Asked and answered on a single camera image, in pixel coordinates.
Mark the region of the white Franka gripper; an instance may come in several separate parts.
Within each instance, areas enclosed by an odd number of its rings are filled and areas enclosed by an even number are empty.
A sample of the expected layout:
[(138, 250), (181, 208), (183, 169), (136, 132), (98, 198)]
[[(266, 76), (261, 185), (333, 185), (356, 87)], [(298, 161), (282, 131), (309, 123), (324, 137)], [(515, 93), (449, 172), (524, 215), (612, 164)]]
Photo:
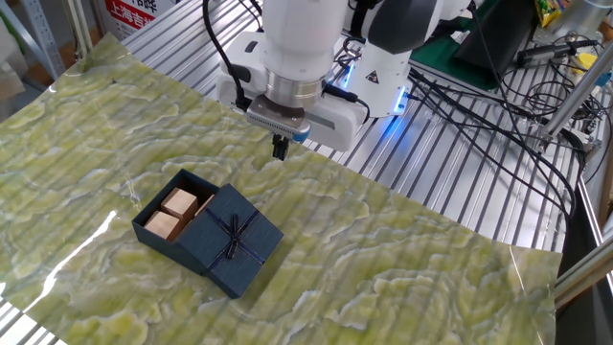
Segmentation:
[(367, 117), (358, 97), (329, 83), (338, 32), (243, 32), (226, 54), (216, 97), (273, 135), (272, 156), (285, 160), (290, 141), (311, 140), (346, 151)]

